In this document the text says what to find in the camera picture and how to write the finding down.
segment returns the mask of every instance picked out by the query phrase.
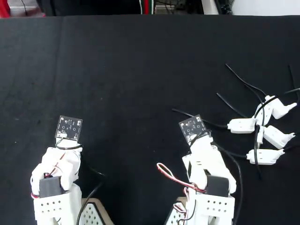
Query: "white connector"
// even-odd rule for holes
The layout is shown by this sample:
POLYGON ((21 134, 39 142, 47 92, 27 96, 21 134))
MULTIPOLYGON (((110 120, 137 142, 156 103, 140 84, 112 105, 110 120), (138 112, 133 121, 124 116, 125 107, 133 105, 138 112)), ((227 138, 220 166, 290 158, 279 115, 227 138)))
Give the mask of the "white connector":
MULTIPOLYGON (((273 149, 258 149, 257 150, 257 162, 259 165, 273 165, 276 163, 277 159, 282 156, 285 152, 283 149, 273 150, 273 149)), ((247 160, 251 164, 255 164, 254 150, 250 150, 246 155, 247 160)))
MULTIPOLYGON (((262 104, 259 104, 256 108, 255 114, 257 110, 262 106, 262 104)), ((264 121, 263 121, 263 110, 260 110, 257 117, 256 117, 256 124, 259 126, 266 126, 268 122, 271 119, 271 115, 273 112, 273 107, 270 104, 267 104, 264 108, 264 121)))
POLYGON ((227 124, 227 128, 233 134, 250 134, 255 130, 256 119, 233 119, 227 124))
POLYGON ((263 137, 274 145, 276 148, 281 149, 295 137, 295 133, 284 134, 273 126, 265 127, 263 137))
POLYGON ((263 126, 261 126, 260 128, 259 128, 259 132, 258 132, 258 134, 257 134, 257 143, 259 144, 259 145, 261 145, 262 143, 263 143, 263 133, 264 133, 264 129, 265 129, 265 127, 263 127, 263 126))
MULTIPOLYGON (((269 99, 273 98, 274 96, 267 95, 265 99, 268 101, 269 99)), ((291 109, 297 106, 297 103, 292 103, 290 105, 284 105, 278 98, 274 99, 267 105, 270 105, 273 108, 272 115, 275 119, 280 119, 284 115, 286 115, 291 109)))

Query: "wire bundle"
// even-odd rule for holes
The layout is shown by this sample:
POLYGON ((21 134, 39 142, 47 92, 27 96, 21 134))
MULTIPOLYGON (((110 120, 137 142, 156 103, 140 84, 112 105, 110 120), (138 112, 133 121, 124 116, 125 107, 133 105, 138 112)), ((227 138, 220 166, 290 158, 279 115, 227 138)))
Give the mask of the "wire bundle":
MULTIPOLYGON (((262 110, 262 126, 264 125, 264 119, 265 119, 265 111, 264 111, 264 108, 265 106, 272 102, 273 100, 277 99, 277 98, 280 98, 282 96, 285 96, 287 94, 290 94, 290 93, 294 93, 296 92, 297 93, 297 98, 298 98, 298 102, 300 100, 300 94, 298 93, 298 91, 300 91, 300 88, 295 88, 295 84, 294 84, 294 77, 292 75, 292 69, 291 67, 289 66, 289 69, 290 69, 290 74, 291 74, 291 77, 292 77, 292 83, 293 83, 293 89, 292 90, 289 90, 289 91, 286 91, 282 94, 279 94, 279 95, 275 95, 274 97, 272 97, 271 99, 263 102, 263 99, 260 97, 260 95, 257 93, 260 92, 262 95, 267 96, 266 93, 261 90, 260 88, 258 87, 255 87, 249 83, 247 83, 246 81, 244 81, 242 78, 240 78, 234 71, 231 67, 229 67, 228 64, 226 64, 226 66, 232 71, 232 73, 234 73, 236 75, 236 77, 241 80, 244 85, 257 97, 257 99, 260 101, 260 107, 257 109, 255 115, 254 115, 254 118, 256 118, 258 116, 258 114, 260 113, 260 111, 262 110)), ((217 95, 231 108, 233 109, 237 114, 239 114, 241 117, 244 117, 244 118, 247 118, 246 115, 244 115, 243 113, 241 113, 239 110, 236 110, 227 100, 225 100, 225 98, 223 98, 219 93, 217 93, 217 95)), ((178 112, 178 113, 181 113, 181 114, 184 114, 186 116, 189 116, 189 117, 193 117, 193 115, 189 114, 189 113, 186 113, 184 111, 181 111, 181 110, 178 110, 178 109, 172 109, 172 111, 174 112, 178 112)), ((210 121, 207 121, 207 120, 203 120, 204 122, 210 124, 210 125, 213 125, 217 128, 225 128, 227 129, 227 126, 226 125, 219 125, 219 124, 214 124, 210 121)), ((255 128, 255 141, 254 141, 254 155, 255 155, 255 165, 257 167, 257 170, 258 170, 258 173, 259 173, 259 177, 261 178, 261 171, 260 171, 260 167, 259 167, 259 164, 258 164, 258 160, 257 160, 257 148, 259 148, 258 146, 258 143, 257 143, 257 136, 258 136, 258 132, 259 132, 259 129, 260 129, 260 126, 258 125, 256 128, 255 128)), ((198 134, 191 142, 190 144, 190 147, 192 146, 192 144, 196 141, 197 138, 199 138, 201 136, 201 134, 198 134)), ((237 158, 241 158, 241 159, 247 159, 247 156, 246 155, 240 155, 240 154, 236 154, 236 153, 233 153, 233 152, 230 152, 230 151, 227 151, 225 150, 224 148, 220 147, 218 144, 216 143, 213 143, 214 145, 216 145, 219 149, 219 151, 221 151, 222 153, 226 154, 237 166, 237 169, 238 169, 238 172, 239 172, 239 180, 240 180, 240 201, 239 201, 239 205, 237 207, 237 210, 236 210, 236 216, 235 216, 235 219, 233 220, 233 225, 236 225, 237 224, 237 221, 238 221, 238 218, 239 218, 239 215, 240 215, 240 210, 241 210, 241 206, 242 206, 242 201, 243 201, 243 181, 242 181, 242 173, 241 173, 241 168, 240 168, 240 165, 239 163, 234 159, 234 157, 237 157, 237 158)), ((299 145, 294 145, 294 146, 290 146, 290 147, 286 147, 285 149, 283 149, 284 152, 289 152, 291 151, 292 149, 295 149, 295 147, 299 147, 299 145)), ((169 177, 170 179, 176 179, 172 172, 169 171, 170 173, 168 174, 168 176, 165 174, 165 176, 169 177)))
POLYGON ((171 180, 173 180, 173 181, 175 181, 175 182, 177 182, 177 183, 179 183, 179 184, 181 184, 181 185, 183 185, 183 186, 186 186, 186 187, 188 187, 188 188, 191 188, 191 189, 193 189, 193 190, 195 190, 195 191, 202 192, 202 193, 205 192, 205 190, 199 189, 199 188, 198 188, 196 185, 194 185, 194 184, 189 184, 189 183, 186 183, 186 182, 183 182, 183 181, 177 179, 177 178, 173 175, 172 171, 169 170, 169 168, 166 167, 164 164, 162 164, 162 163, 157 163, 156 166, 157 166, 158 170, 159 170, 164 176, 166 176, 167 178, 169 178, 169 179, 171 179, 171 180))

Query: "red and white wire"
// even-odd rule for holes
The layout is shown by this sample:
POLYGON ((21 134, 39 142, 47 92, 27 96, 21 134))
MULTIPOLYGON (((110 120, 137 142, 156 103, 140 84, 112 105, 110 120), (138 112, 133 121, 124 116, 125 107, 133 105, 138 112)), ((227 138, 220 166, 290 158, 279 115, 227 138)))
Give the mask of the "red and white wire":
POLYGON ((187 187, 184 187, 183 193, 186 195, 187 201, 189 201, 189 197, 188 197, 188 188, 187 188, 187 187))
POLYGON ((171 179, 171 180, 173 180, 173 181, 175 181, 175 182, 177 182, 177 183, 179 183, 179 184, 182 184, 182 185, 184 185, 184 186, 186 186, 186 187, 188 187, 188 188, 191 188, 191 189, 193 189, 193 190, 195 190, 195 191, 198 191, 198 192, 205 192, 205 190, 201 190, 201 189, 197 188, 197 187, 196 187, 195 185, 193 185, 193 184, 189 184, 189 183, 186 183, 186 182, 183 182, 183 181, 177 179, 177 178, 173 175, 172 171, 169 170, 169 168, 166 167, 164 164, 162 164, 162 163, 157 163, 156 166, 157 166, 158 170, 159 170, 164 176, 166 176, 167 178, 169 178, 169 179, 171 179))
POLYGON ((173 208, 179 213, 185 214, 187 212, 186 208, 183 206, 181 202, 177 202, 173 204, 173 208))
POLYGON ((37 199, 37 198, 39 198, 39 196, 38 196, 38 195, 34 195, 33 193, 31 193, 31 197, 32 197, 33 199, 37 199))

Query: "red cable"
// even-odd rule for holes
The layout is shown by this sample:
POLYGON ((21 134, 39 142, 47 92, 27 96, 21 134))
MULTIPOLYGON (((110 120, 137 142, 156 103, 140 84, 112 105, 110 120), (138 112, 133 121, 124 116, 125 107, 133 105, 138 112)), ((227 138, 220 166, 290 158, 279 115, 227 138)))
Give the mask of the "red cable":
POLYGON ((177 182, 177 183, 179 183, 179 184, 182 184, 182 185, 184 185, 184 186, 186 186, 186 187, 188 187, 188 188, 191 188, 191 189, 193 189, 193 190, 195 190, 195 191, 202 192, 202 193, 205 192, 205 190, 201 190, 201 189, 197 188, 196 186, 194 186, 194 185, 192 185, 192 184, 188 184, 188 183, 186 183, 186 182, 183 182, 183 181, 177 179, 173 174, 168 174, 165 170, 163 170, 162 168, 160 168, 161 166, 163 166, 166 170, 168 170, 169 173, 172 173, 172 172, 171 172, 171 171, 168 169, 168 167, 166 167, 164 164, 162 164, 162 163, 157 163, 157 168, 158 168, 158 170, 159 170, 164 176, 166 176, 167 178, 169 178, 169 179, 171 179, 171 180, 173 180, 173 181, 175 181, 175 182, 177 182))
MULTIPOLYGON (((62 160, 62 158, 64 158, 65 154, 66 154, 66 153, 64 153, 64 154, 60 157, 60 160, 62 160)), ((47 175, 47 176, 50 176, 54 171, 55 171, 55 168, 54 168, 54 169, 51 171, 51 173, 49 173, 49 175, 47 175)))
POLYGON ((149 14, 149 0, 145 0, 145 14, 149 14))

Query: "black cable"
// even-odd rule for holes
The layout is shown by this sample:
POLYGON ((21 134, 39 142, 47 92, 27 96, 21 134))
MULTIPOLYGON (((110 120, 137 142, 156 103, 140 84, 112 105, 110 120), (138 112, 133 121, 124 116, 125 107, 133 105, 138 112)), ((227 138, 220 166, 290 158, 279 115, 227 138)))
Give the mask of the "black cable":
POLYGON ((236 225, 237 221, 239 219, 239 216, 240 216, 240 210, 242 208, 242 203, 243 203, 243 198, 244 198, 244 187, 243 187, 242 171, 240 169, 239 163, 234 159, 234 157, 232 157, 228 153, 228 151, 226 151, 225 149, 223 149, 222 147, 220 147, 216 143, 214 143, 214 144, 218 147, 219 150, 221 150, 222 152, 224 152, 235 163, 235 165, 237 166, 238 171, 239 171, 239 179, 240 179, 240 202, 239 202, 239 205, 238 205, 238 207, 236 209, 235 219, 233 220, 233 223, 232 223, 232 225, 236 225))
POLYGON ((55 147, 60 149, 60 150, 74 150, 74 149, 81 148, 83 146, 82 144, 80 144, 78 146, 74 146, 74 147, 60 147, 60 146, 58 146, 58 144, 61 143, 62 140, 64 140, 64 139, 65 138, 61 138, 58 142, 56 142, 55 147))
POLYGON ((292 146, 288 146, 286 148, 283 148, 283 152, 289 152, 289 151, 292 151, 296 148, 299 148, 300 147, 300 144, 296 144, 296 145, 292 145, 292 146))
MULTIPOLYGON (((237 78, 239 78, 243 83, 244 83, 244 85, 258 98, 258 100, 260 101, 260 103, 261 104, 263 104, 263 100, 262 100, 262 98, 252 89, 252 88, 254 88, 254 89, 256 89, 256 90, 259 90, 262 94, 264 94, 265 96, 266 96, 266 94, 264 93, 264 91, 262 91, 261 89, 259 89, 259 88, 257 88, 257 87, 255 87, 255 86, 253 86, 253 85, 251 85, 251 84, 249 84, 249 83, 247 83, 247 82, 245 82, 243 79, 241 79, 240 78, 240 76, 239 75, 237 75, 237 73, 232 69, 232 68, 230 68, 230 66, 228 65, 228 64, 225 64, 232 72, 233 72, 233 74, 234 75, 236 75, 237 76, 237 78)), ((264 108, 262 109, 262 125, 264 124, 264 113, 265 113, 265 111, 264 111, 264 108)))
POLYGON ((98 172, 96 169, 94 169, 92 166, 90 166, 88 164, 88 162, 85 160, 85 158, 83 157, 83 154, 81 153, 81 161, 83 161, 85 163, 85 165, 88 167, 89 170, 91 170, 92 172, 98 174, 99 176, 101 177, 105 177, 106 178, 106 175, 101 173, 101 172, 98 172))
POLYGON ((22 4, 23 4, 23 6, 24 6, 25 15, 26 15, 26 16, 28 16, 28 12, 27 12, 27 10, 26 10, 26 6, 25 6, 25 3, 24 3, 24 1, 23 1, 23 0, 21 0, 21 2, 22 2, 22 4))
POLYGON ((187 221, 187 220, 190 220, 191 218, 193 218, 193 216, 194 216, 194 214, 195 214, 195 210, 196 210, 196 200, 195 200, 195 206, 194 206, 194 210, 193 210, 193 213, 192 213, 192 215, 188 218, 188 219, 179 219, 178 220, 178 222, 177 222, 177 224, 179 225, 179 223, 181 222, 181 221, 187 221))
MULTIPOLYGON (((263 105, 263 100, 261 99, 261 97, 249 86, 245 85, 260 101, 261 105, 263 105)), ((262 126, 264 126, 264 116, 265 116, 265 111, 264 108, 262 108, 262 126)), ((255 136, 255 143, 254 143, 254 160, 255 160, 255 166, 257 168, 257 173, 259 174, 260 179, 262 178, 262 173, 257 161, 257 136, 255 136)))
POLYGON ((258 113, 261 111, 262 108, 264 108, 268 103, 270 103, 271 101, 275 100, 276 98, 279 98, 279 97, 282 97, 284 95, 287 95, 287 94, 290 94, 290 93, 294 93, 296 91, 300 91, 300 88, 295 88, 293 90, 289 90, 289 91, 286 91, 280 95, 275 95, 274 97, 270 98, 268 101, 264 102, 261 107, 258 108, 258 110, 256 111, 255 115, 254 115, 254 118, 257 117, 258 113))
MULTIPOLYGON (((292 88, 296 88, 295 87, 295 77, 293 75, 293 70, 292 70, 292 66, 289 64, 289 71, 290 71, 290 75, 291 75, 291 80, 292 80, 292 88)), ((299 103, 300 101, 300 93, 299 92, 296 92, 297 94, 297 103, 299 103)))
POLYGON ((236 108, 234 108, 223 96, 221 96, 219 93, 217 93, 218 97, 225 102, 226 105, 228 105, 232 110, 234 110, 238 115, 240 115, 241 117, 244 118, 248 118, 246 115, 244 115, 243 113, 241 113, 239 110, 237 110, 236 108))
MULTIPOLYGON (((216 145, 218 148, 222 148, 221 146, 219 146, 217 143, 214 143, 214 145, 216 145)), ((228 154, 230 154, 231 156, 233 157, 236 157, 236 158, 241 158, 241 159, 247 159, 247 156, 246 155, 240 155, 238 153, 234 153, 232 151, 227 151, 225 150, 224 148, 222 148, 223 151, 226 151, 228 154)))
POLYGON ((254 161, 255 161, 255 166, 256 166, 256 168, 257 168, 258 177, 259 177, 259 179, 262 179, 262 172, 261 172, 261 169, 260 169, 260 167, 259 167, 258 160, 257 160, 257 136, 258 136, 258 132, 259 132, 259 126, 255 127, 255 137, 254 137, 254 161))
MULTIPOLYGON (((189 116, 189 117, 194 117, 193 115, 187 113, 187 112, 184 112, 182 110, 179 110, 179 109, 172 109, 173 112, 177 112, 177 113, 181 113, 181 114, 184 114, 186 116, 189 116)), ((227 130, 227 125, 220 125, 220 124, 216 124, 216 123, 213 123, 213 122, 210 122, 208 120, 205 120, 203 118, 201 118, 203 122, 207 123, 207 124, 210 124, 216 128, 219 128, 219 129, 226 129, 227 130)))
POLYGON ((80 211, 79 211, 79 214, 78 214, 78 217, 77 217, 77 222, 76 222, 76 225, 79 225, 79 221, 80 221, 80 217, 81 217, 81 214, 83 212, 83 210, 85 209, 85 207, 87 206, 88 204, 88 201, 89 199, 95 194, 95 192, 103 185, 103 182, 99 183, 95 188, 94 190, 92 190, 92 192, 87 196, 84 204, 81 206, 80 208, 80 211))
POLYGON ((264 96, 267 96, 267 94, 266 94, 262 89, 260 89, 260 88, 258 88, 258 87, 256 87, 256 86, 253 86, 253 85, 249 84, 248 82, 244 81, 239 75, 236 74, 236 72, 234 72, 233 69, 231 69, 231 67, 230 67, 227 63, 226 63, 225 65, 226 65, 227 68, 230 69, 230 71, 231 71, 237 78, 239 78, 239 80, 242 81, 245 85, 247 85, 247 86, 249 86, 249 87, 252 87, 252 88, 258 90, 258 91, 260 91, 264 96))
POLYGON ((199 134, 196 135, 196 137, 193 138, 193 140, 191 141, 189 147, 191 148, 192 145, 195 143, 195 141, 197 141, 197 139, 205 136, 205 135, 209 135, 210 136, 211 130, 205 129, 202 132, 200 132, 199 134))

